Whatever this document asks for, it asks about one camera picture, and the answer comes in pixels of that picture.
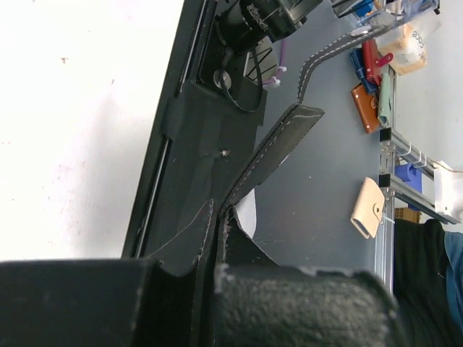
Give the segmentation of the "blue plastic block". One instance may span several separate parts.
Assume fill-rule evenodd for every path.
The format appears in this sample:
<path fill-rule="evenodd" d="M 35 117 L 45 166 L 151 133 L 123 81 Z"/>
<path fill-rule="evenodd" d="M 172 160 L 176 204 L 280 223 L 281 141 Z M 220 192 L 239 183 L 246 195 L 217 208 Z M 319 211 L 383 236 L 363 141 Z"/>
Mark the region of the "blue plastic block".
<path fill-rule="evenodd" d="M 418 192 L 422 192 L 422 172 L 411 163 L 396 166 L 395 175 L 405 184 L 408 184 Z"/>

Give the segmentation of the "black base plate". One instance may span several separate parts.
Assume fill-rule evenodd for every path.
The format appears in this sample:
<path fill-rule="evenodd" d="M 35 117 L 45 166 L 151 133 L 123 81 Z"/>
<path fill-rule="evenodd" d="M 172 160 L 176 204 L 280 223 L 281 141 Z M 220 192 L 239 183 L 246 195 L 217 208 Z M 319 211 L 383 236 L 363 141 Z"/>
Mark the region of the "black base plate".
<path fill-rule="evenodd" d="M 122 249 L 146 257 L 219 203 L 252 152 L 267 93 L 254 56 L 232 56 L 216 18 L 232 1 L 185 1 Z"/>

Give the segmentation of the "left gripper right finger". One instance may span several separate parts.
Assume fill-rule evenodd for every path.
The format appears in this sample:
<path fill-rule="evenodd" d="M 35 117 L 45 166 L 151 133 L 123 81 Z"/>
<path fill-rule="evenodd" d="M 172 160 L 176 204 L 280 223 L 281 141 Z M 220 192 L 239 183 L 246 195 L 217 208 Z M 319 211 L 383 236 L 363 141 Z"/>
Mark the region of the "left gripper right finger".
<path fill-rule="evenodd" d="M 399 310 L 363 270 L 276 264 L 231 211 L 218 230 L 215 346 L 406 346 Z"/>

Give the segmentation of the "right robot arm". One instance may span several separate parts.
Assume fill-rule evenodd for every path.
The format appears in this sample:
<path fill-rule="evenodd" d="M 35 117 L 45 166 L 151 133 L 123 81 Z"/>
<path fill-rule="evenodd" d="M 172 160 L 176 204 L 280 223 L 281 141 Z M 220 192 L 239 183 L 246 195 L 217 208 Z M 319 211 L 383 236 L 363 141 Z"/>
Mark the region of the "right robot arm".
<path fill-rule="evenodd" d="M 300 29 L 320 0 L 241 0 L 216 18 L 220 41 L 236 55 L 251 51 L 264 38 L 276 42 Z"/>

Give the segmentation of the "aluminium frame rail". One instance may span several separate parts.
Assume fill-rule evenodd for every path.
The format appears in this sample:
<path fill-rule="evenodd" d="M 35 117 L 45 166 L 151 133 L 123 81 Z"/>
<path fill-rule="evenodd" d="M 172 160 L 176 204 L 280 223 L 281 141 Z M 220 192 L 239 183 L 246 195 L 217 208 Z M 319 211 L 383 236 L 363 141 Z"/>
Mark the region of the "aluminium frame rail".
<path fill-rule="evenodd" d="M 438 212 L 435 200 L 422 193 L 422 185 L 416 185 L 417 182 L 434 182 L 436 162 L 395 129 L 397 76 L 389 68 L 384 77 L 386 97 L 383 100 L 387 102 L 389 111 L 388 126 L 379 131 L 378 186 L 385 202 L 375 238 L 375 273 L 392 289 L 396 208 L 410 207 L 413 212 L 444 224 L 456 225 L 460 220 L 448 213 Z"/>

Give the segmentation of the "green leather pouch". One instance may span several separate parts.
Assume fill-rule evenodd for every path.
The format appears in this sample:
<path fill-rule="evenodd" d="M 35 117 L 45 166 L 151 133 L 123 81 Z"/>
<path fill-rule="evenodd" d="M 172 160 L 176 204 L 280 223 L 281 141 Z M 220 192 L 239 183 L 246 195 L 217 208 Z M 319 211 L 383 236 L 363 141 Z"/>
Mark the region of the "green leather pouch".
<path fill-rule="evenodd" d="M 388 73 L 381 75 L 377 117 L 383 128 L 391 126 L 391 78 Z"/>

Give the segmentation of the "white plastic bracket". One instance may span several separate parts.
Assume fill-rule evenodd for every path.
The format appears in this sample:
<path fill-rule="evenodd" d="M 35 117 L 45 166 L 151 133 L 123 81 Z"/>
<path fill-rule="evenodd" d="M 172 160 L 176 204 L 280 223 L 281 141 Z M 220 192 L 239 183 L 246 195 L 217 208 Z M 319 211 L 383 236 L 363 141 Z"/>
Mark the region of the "white plastic bracket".
<path fill-rule="evenodd" d="M 445 162 L 437 161 L 434 166 L 434 199 L 437 213 L 462 219 L 462 169 L 452 169 Z"/>

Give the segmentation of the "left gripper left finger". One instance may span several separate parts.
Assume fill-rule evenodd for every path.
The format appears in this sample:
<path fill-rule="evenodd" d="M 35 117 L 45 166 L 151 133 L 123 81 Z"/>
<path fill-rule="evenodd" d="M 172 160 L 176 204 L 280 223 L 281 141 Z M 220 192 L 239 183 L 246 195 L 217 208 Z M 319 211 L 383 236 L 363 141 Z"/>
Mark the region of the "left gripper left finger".
<path fill-rule="evenodd" d="M 216 211 L 148 257 L 1 264 L 3 346 L 209 346 Z"/>

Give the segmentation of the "brown leather card holder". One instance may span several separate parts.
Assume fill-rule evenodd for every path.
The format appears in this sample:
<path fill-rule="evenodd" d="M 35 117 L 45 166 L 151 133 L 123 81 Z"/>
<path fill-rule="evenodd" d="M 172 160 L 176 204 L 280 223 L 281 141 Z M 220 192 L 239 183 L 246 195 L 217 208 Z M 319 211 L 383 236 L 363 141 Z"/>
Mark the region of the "brown leather card holder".
<path fill-rule="evenodd" d="M 366 134 L 373 133 L 379 126 L 378 101 L 374 94 L 368 94 L 362 83 L 351 90 L 354 104 Z"/>

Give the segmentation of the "tissue packet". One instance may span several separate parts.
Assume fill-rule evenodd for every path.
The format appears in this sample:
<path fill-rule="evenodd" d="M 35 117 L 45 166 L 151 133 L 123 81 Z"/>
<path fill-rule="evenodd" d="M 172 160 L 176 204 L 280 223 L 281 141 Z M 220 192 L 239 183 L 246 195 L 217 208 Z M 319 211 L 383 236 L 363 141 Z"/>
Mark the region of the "tissue packet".
<path fill-rule="evenodd" d="M 426 12 L 412 21 L 376 38 L 378 52 L 385 56 L 391 53 L 391 68 L 404 76 L 428 65 L 427 38 L 441 27 L 435 12 Z"/>

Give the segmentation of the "beige leather card holder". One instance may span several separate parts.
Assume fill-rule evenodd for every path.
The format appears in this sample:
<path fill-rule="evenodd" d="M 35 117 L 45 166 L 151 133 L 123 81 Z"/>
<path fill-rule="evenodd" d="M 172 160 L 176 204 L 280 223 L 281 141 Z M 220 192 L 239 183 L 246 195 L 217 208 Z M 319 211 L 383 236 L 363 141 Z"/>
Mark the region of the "beige leather card holder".
<path fill-rule="evenodd" d="M 364 238 L 375 238 L 382 220 L 385 197 L 376 181 L 365 177 L 350 221 Z"/>

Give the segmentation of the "black leather card holder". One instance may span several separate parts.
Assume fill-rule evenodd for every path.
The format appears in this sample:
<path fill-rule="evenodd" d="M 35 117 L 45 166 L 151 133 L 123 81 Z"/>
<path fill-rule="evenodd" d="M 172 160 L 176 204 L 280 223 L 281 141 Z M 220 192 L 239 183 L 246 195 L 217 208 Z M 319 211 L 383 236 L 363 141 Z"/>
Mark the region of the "black leather card holder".
<path fill-rule="evenodd" d="M 342 35 L 311 55 L 300 70 L 296 102 L 290 105 L 247 159 L 224 196 L 218 217 L 227 226 L 230 213 L 243 197 L 262 184 L 291 154 L 325 111 L 303 104 L 306 89 L 315 69 L 323 62 L 391 29 L 388 25 L 366 25 Z"/>

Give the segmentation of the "red clip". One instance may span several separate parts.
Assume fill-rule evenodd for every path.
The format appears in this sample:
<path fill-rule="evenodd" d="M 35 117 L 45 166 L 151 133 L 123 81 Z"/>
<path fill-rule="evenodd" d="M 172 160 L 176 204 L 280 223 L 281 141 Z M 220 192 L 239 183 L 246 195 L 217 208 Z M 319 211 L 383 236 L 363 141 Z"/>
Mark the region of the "red clip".
<path fill-rule="evenodd" d="M 367 40 L 362 44 L 362 55 L 366 79 L 380 86 L 381 69 L 392 62 L 394 55 L 392 53 L 386 53 L 384 56 L 380 55 L 374 39 Z"/>

